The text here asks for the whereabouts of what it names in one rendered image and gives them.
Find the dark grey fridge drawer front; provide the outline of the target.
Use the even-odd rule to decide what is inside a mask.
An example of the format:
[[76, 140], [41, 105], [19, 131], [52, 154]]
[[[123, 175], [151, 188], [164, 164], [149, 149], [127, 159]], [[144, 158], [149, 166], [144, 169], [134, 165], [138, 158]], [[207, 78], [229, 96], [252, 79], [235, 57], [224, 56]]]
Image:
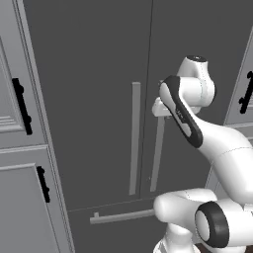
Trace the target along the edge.
[[68, 217], [75, 253], [152, 253], [164, 236], [166, 224], [154, 215], [134, 219], [91, 224], [99, 216], [151, 210], [153, 200], [138, 200], [89, 209], [69, 211]]

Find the dark grey fridge door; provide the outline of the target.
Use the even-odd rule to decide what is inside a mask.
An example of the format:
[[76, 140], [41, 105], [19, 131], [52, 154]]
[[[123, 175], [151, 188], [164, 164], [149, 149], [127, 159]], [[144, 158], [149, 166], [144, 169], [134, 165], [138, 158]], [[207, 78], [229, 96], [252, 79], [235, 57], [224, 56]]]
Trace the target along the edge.
[[217, 89], [210, 106], [201, 109], [204, 121], [225, 125], [248, 39], [253, 28], [253, 0], [153, 0], [140, 195], [206, 185], [210, 164], [188, 143], [173, 119], [165, 119], [159, 175], [155, 192], [150, 182], [157, 118], [151, 112], [159, 83], [178, 72], [185, 56], [200, 55], [209, 62]]
[[24, 0], [69, 210], [129, 193], [132, 83], [146, 84], [152, 0]]

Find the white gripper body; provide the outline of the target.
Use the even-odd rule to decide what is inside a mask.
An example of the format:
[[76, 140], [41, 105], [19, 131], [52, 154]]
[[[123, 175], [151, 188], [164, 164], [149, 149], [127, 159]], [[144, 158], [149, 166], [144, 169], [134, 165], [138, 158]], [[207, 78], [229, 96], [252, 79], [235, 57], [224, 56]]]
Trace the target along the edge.
[[167, 109], [167, 107], [163, 104], [161, 99], [157, 97], [155, 99], [155, 102], [152, 106], [152, 114], [155, 117], [166, 117], [169, 118], [171, 117], [170, 111]]

